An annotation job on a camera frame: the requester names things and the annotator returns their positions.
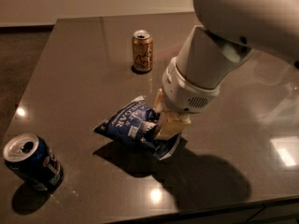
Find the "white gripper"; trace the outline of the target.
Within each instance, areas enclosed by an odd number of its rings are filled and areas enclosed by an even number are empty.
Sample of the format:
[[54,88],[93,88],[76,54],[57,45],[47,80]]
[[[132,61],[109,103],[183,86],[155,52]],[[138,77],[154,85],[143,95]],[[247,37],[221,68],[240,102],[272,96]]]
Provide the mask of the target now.
[[209,90],[193,85],[178,70],[177,58],[166,67],[162,88],[157,91],[154,111],[159,115],[155,140],[169,140],[191,124],[189,114],[204,112],[219,95],[220,87]]

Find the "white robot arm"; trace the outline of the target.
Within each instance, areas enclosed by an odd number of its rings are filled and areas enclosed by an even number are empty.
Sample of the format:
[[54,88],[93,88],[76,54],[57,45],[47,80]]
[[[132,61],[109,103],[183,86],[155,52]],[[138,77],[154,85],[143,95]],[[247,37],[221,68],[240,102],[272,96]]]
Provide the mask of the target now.
[[260,50],[297,66],[299,0],[193,0],[200,23],[163,74],[154,110],[157,140],[168,140],[206,110],[223,79]]

